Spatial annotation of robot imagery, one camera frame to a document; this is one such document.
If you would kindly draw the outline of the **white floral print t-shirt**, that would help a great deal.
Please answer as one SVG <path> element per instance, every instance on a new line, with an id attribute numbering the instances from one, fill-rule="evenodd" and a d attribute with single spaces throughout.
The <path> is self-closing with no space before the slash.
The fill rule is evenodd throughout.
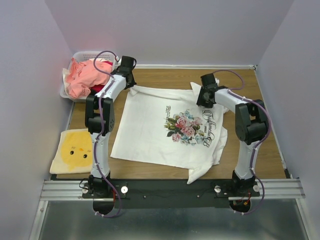
<path id="1" fill-rule="evenodd" d="M 111 157 L 188 170 L 189 184 L 218 165 L 228 132 L 227 108 L 197 105 L 200 85 L 160 89 L 132 87 L 125 101 Z"/>

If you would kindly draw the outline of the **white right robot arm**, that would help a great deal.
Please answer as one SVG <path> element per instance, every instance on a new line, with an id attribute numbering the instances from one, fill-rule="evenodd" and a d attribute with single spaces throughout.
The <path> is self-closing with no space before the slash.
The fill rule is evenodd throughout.
<path id="1" fill-rule="evenodd" d="M 200 77 L 201 88 L 196 104 L 205 108 L 221 105 L 235 114 L 235 133 L 239 154 L 232 178 L 220 188 L 228 197 L 240 197 L 254 191 L 258 177 L 255 172 L 258 151 L 271 131 L 270 116 L 262 100 L 251 100 L 219 86 L 213 73 Z"/>

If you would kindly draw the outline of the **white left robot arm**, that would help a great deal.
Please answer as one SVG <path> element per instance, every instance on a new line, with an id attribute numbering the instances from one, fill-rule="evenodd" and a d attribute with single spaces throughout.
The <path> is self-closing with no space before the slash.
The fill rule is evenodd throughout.
<path id="1" fill-rule="evenodd" d="M 92 140 L 92 168 L 88 178 L 88 189 L 99 197 L 107 197 L 115 187 L 110 181 L 110 167 L 108 146 L 111 132 L 115 126 L 114 101 L 121 91 L 133 87 L 136 82 L 133 69 L 137 60 L 130 56 L 123 56 L 120 65 L 112 72 L 99 69 L 95 57 L 95 70 L 109 76 L 109 81 L 103 89 L 90 94 L 85 102 L 85 126 Z"/>

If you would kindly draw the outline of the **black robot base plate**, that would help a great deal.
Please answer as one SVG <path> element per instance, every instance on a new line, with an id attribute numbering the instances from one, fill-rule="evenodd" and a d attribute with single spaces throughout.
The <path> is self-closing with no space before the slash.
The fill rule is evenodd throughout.
<path id="1" fill-rule="evenodd" d="M 92 199 L 94 209 L 228 208 L 230 202 L 260 196 L 255 182 L 243 186 L 231 179 L 199 179 L 187 184 L 183 179 L 87 178 L 81 182 L 84 199 Z"/>

